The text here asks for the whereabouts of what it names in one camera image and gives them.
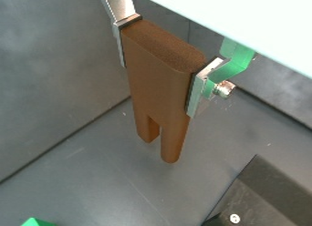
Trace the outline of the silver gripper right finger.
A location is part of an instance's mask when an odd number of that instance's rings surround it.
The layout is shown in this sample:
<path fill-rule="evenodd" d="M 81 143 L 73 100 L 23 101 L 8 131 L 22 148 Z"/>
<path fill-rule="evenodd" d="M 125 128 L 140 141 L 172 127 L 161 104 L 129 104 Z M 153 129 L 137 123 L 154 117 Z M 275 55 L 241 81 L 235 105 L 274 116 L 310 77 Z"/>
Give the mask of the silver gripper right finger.
<path fill-rule="evenodd" d="M 236 88 L 229 78 L 248 69 L 256 52 L 235 40 L 225 38 L 220 54 L 223 57 L 216 57 L 195 74 L 185 106 L 187 115 L 191 118 L 197 114 L 203 98 L 212 99 L 213 95 L 224 99 L 229 98 Z"/>

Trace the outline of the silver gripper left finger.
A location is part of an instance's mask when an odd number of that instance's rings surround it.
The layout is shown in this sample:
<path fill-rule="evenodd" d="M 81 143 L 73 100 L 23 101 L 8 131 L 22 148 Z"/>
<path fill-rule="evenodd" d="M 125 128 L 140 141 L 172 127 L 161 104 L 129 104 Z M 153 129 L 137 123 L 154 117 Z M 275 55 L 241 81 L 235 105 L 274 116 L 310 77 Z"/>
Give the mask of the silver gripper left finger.
<path fill-rule="evenodd" d="M 142 19 L 137 13 L 133 0 L 102 0 L 108 15 L 112 19 L 113 32 L 117 41 L 118 54 L 122 67 L 126 66 L 121 30 Z"/>

